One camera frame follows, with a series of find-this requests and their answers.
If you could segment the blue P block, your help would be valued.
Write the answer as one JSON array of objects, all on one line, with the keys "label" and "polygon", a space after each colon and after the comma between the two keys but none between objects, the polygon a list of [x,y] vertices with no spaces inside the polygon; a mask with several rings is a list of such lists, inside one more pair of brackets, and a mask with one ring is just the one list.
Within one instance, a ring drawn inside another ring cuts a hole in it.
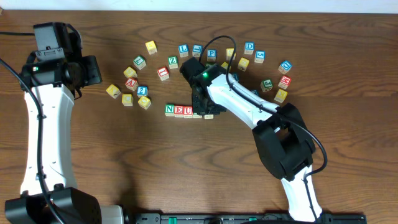
[{"label": "blue P block", "polygon": [[208,62],[215,62],[217,57],[216,49],[208,49],[206,59]]}]

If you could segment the red U block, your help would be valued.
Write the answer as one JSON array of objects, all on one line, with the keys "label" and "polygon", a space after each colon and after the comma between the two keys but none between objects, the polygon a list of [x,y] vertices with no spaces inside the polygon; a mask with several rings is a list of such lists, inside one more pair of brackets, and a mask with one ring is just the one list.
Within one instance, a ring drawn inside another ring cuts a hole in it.
[{"label": "red U block", "polygon": [[192,106],[184,106],[183,107],[183,117],[184,118],[193,118],[193,107]]}]

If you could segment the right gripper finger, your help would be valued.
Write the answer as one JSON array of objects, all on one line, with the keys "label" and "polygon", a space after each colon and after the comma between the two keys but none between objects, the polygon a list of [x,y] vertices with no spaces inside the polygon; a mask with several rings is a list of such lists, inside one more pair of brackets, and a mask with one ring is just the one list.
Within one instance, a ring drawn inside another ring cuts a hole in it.
[{"label": "right gripper finger", "polygon": [[192,108],[193,108],[193,113],[194,114],[202,115],[201,100],[194,93],[192,93]]},{"label": "right gripper finger", "polygon": [[220,105],[211,105],[206,109],[206,114],[219,115],[222,112],[226,112],[226,108]]}]

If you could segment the green N block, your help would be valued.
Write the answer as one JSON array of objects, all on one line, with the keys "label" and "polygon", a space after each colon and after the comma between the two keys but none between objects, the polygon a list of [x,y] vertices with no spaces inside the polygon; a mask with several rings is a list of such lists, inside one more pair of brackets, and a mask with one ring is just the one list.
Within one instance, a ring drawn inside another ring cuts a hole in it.
[{"label": "green N block", "polygon": [[174,117],[174,108],[175,105],[166,104],[164,108],[165,115]]}]

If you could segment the red E block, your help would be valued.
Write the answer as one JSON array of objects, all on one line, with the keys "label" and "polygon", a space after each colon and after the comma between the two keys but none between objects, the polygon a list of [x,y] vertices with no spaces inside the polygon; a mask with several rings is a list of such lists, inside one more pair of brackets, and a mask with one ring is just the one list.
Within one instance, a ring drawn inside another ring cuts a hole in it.
[{"label": "red E block", "polygon": [[175,105],[174,106],[174,116],[176,118],[182,118],[183,117],[183,106],[182,105]]}]

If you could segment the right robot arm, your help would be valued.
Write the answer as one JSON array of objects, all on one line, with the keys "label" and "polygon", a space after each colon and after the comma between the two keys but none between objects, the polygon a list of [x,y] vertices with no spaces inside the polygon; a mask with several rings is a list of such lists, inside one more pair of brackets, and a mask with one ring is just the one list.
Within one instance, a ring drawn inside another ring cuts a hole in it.
[{"label": "right robot arm", "polygon": [[180,73],[192,88],[195,113],[229,110],[251,128],[262,164],[282,182],[290,216],[295,221],[319,221],[322,208],[311,178],[315,145],[298,109],[260,98],[216,64],[206,68],[192,59]]}]

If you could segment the green R block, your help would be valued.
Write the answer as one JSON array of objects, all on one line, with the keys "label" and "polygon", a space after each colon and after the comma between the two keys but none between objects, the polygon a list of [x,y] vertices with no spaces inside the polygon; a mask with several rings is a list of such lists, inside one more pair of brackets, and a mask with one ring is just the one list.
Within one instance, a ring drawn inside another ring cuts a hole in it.
[{"label": "green R block", "polygon": [[198,115],[198,114],[193,114],[193,118],[194,119],[202,119],[202,115]]}]

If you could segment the red I block sideways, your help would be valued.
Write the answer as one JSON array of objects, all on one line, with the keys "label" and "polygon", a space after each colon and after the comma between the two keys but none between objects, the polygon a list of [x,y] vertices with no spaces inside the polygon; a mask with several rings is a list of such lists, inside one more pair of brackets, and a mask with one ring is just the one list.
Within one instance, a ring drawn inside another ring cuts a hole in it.
[{"label": "red I block sideways", "polygon": [[167,80],[170,77],[169,71],[167,70],[166,67],[159,68],[157,70],[157,74],[158,74],[158,76],[159,76],[161,81]]}]

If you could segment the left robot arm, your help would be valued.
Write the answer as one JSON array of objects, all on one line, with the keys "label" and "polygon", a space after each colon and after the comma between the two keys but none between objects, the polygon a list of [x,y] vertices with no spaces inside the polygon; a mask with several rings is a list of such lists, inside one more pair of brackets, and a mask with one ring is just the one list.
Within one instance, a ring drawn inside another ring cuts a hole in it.
[{"label": "left robot arm", "polygon": [[28,109],[29,146],[20,197],[7,200],[10,223],[124,223],[119,205],[101,206],[78,190],[72,168],[70,126],[75,94],[101,83],[92,55],[27,63],[17,73]]}]

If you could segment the red I block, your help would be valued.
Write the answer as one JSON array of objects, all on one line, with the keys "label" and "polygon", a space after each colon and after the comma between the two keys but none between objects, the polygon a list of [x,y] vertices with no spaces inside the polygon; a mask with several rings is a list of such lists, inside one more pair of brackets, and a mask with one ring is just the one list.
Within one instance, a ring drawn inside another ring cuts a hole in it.
[{"label": "red I block", "polygon": [[214,115],[213,114],[206,114],[206,115],[204,115],[204,118],[205,119],[213,119]]}]

